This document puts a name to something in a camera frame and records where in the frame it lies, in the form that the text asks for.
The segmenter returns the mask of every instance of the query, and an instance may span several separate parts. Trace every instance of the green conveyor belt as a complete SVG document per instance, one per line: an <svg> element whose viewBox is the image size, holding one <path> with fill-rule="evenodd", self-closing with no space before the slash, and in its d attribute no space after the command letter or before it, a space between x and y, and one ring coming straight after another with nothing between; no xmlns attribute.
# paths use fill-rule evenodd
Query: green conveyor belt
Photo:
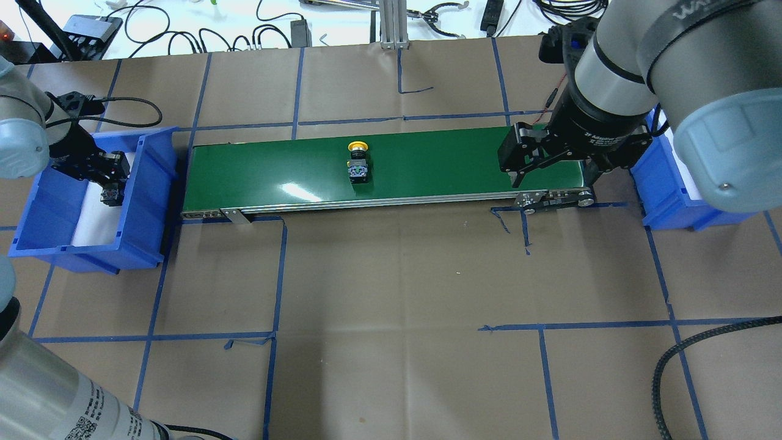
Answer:
<svg viewBox="0 0 782 440"><path fill-rule="evenodd" d="M474 128L197 146L183 214L491 199L519 190L583 186L581 163L560 162L530 173L520 189L511 188L497 167L497 147L507 133L508 127ZM348 179L347 145L355 140L369 145L366 184Z"/></svg>

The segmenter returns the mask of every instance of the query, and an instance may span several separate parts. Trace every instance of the light blue joint cap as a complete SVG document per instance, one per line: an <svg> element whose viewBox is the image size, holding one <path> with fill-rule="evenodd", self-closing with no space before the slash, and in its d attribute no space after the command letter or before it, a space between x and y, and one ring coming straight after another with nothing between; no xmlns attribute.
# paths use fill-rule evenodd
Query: light blue joint cap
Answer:
<svg viewBox="0 0 782 440"><path fill-rule="evenodd" d="M701 107L682 121L673 144L713 207L757 212L782 206L782 88Z"/></svg>
<svg viewBox="0 0 782 440"><path fill-rule="evenodd" d="M15 288L16 275L13 273L11 260L5 255L0 255L0 312L8 307Z"/></svg>

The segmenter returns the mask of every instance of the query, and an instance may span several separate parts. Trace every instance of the blue plastic bin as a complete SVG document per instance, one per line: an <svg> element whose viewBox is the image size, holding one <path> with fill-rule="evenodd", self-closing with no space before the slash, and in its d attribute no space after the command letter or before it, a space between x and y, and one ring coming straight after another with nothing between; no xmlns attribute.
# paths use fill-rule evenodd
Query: blue plastic bin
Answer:
<svg viewBox="0 0 782 440"><path fill-rule="evenodd" d="M33 182L9 256L36 257L71 272L116 274L156 267L163 260L160 242L176 177L175 130L95 134L95 143L105 151L136 154L112 244L71 245L88 182L46 168Z"/></svg>
<svg viewBox="0 0 782 440"><path fill-rule="evenodd" d="M757 214L720 211L703 200L692 200L673 158L668 138L659 136L630 170L644 203L644 224L652 229L693 228L741 223Z"/></svg>

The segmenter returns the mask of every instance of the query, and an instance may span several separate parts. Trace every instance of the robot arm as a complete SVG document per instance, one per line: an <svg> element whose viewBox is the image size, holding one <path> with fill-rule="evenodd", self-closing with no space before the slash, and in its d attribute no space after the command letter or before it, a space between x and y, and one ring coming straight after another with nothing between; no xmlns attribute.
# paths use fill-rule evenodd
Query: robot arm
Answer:
<svg viewBox="0 0 782 440"><path fill-rule="evenodd" d="M0 178L36 175L51 158L57 171L98 183L104 204L121 205L127 158L99 149L77 121L103 111L101 103L76 92L59 98L44 93L0 57Z"/></svg>
<svg viewBox="0 0 782 440"><path fill-rule="evenodd" d="M631 167L659 100L706 201L734 212L782 205L779 23L778 0L614 0L596 30L561 31L568 88L546 128L511 130L500 169L518 172L518 185L564 159L586 159L591 180Z"/></svg>

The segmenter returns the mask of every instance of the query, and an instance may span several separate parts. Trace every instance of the white label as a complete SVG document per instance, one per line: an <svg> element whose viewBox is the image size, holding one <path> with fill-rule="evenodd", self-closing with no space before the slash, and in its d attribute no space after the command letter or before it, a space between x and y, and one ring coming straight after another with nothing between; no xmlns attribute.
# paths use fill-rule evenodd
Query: white label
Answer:
<svg viewBox="0 0 782 440"><path fill-rule="evenodd" d="M152 422L124 405L84 374L52 440L160 440Z"/></svg>

